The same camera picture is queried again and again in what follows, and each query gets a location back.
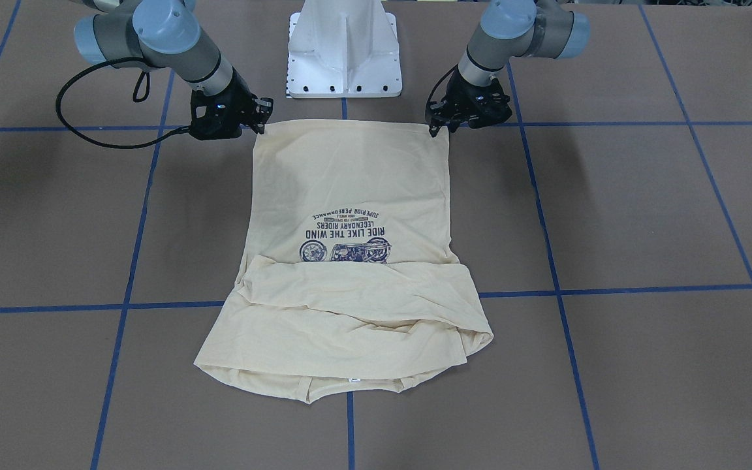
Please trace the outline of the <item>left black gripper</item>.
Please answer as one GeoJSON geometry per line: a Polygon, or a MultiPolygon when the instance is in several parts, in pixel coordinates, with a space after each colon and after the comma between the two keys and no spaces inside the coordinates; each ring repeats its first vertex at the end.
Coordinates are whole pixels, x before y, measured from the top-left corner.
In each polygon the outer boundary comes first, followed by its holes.
{"type": "Polygon", "coordinates": [[[462,124],[471,129],[498,125],[512,116],[510,96],[504,93],[499,80],[476,86],[469,83],[454,65],[431,89],[426,103],[426,124],[432,138],[442,127],[456,131],[462,124]]]}

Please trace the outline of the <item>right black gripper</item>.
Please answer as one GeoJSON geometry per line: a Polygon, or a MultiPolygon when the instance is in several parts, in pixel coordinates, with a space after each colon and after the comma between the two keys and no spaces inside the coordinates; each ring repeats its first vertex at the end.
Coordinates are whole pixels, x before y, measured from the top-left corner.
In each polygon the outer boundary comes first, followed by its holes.
{"type": "Polygon", "coordinates": [[[264,134],[266,123],[274,112],[274,99],[257,97],[247,84],[232,71],[226,88],[216,95],[201,90],[191,93],[189,134],[197,140],[222,140],[241,136],[242,126],[264,134]]]}

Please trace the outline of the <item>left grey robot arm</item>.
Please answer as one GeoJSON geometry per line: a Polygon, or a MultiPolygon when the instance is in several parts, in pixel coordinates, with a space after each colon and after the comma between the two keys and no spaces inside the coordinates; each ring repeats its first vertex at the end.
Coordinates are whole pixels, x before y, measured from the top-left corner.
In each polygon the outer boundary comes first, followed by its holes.
{"type": "Polygon", "coordinates": [[[512,116],[510,96],[498,74],[511,57],[576,57],[591,35],[587,16],[556,1],[490,1],[462,58],[447,71],[445,94],[428,99],[426,124],[435,138],[442,128],[456,132],[501,124],[512,116]]]}

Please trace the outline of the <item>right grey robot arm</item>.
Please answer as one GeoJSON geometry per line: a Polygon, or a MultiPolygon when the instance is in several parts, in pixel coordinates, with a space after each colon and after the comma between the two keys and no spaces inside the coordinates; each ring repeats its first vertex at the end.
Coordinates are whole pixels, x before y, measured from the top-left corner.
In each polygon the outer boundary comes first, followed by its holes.
{"type": "Polygon", "coordinates": [[[89,62],[136,67],[149,83],[155,69],[171,69],[192,89],[190,125],[176,129],[197,140],[241,136],[247,127],[265,131],[274,101],[254,95],[194,15],[194,1],[87,1],[95,15],[74,28],[75,43],[89,62]]]}

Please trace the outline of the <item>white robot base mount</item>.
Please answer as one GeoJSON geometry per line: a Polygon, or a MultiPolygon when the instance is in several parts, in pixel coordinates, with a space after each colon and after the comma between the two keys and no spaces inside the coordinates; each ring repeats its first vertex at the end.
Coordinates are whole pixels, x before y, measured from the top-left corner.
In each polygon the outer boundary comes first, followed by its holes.
{"type": "Polygon", "coordinates": [[[397,97],[396,18],[381,1],[305,1],[289,18],[287,66],[293,99],[397,97]]]}

